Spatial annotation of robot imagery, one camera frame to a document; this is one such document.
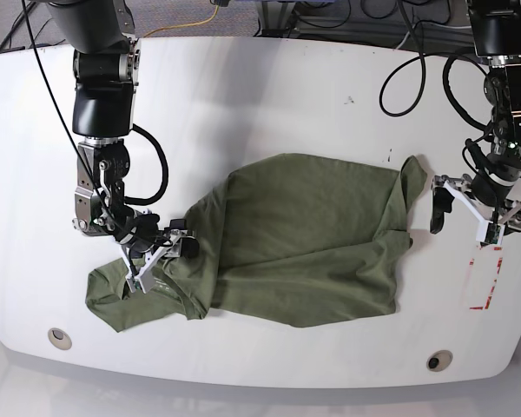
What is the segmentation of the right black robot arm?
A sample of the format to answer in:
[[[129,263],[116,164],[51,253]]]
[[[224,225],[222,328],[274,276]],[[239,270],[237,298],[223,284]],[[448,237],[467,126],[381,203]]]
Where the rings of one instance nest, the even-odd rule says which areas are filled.
[[[149,292],[160,259],[197,256],[199,243],[183,219],[160,228],[160,217],[148,210],[168,188],[168,161],[160,143],[133,122],[141,41],[123,1],[48,1],[46,7],[74,48],[76,97],[68,136],[82,141],[77,156],[73,226],[82,234],[111,236],[120,246],[129,290]],[[161,164],[158,190],[148,198],[125,194],[130,157],[124,138],[144,137]]]

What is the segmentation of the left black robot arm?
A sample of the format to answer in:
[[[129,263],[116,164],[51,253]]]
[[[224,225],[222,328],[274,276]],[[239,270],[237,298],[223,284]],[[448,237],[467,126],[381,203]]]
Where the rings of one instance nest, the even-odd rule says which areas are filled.
[[[432,179],[429,230],[438,234],[454,201],[476,217],[476,240],[483,246],[501,245],[505,236],[521,232],[521,201],[508,195],[521,178],[521,1],[469,1],[473,45],[445,53],[442,85],[456,113],[481,136],[468,139],[461,151],[470,175]],[[488,123],[476,121],[452,93],[449,81],[457,60],[484,68],[484,93],[491,105]]]

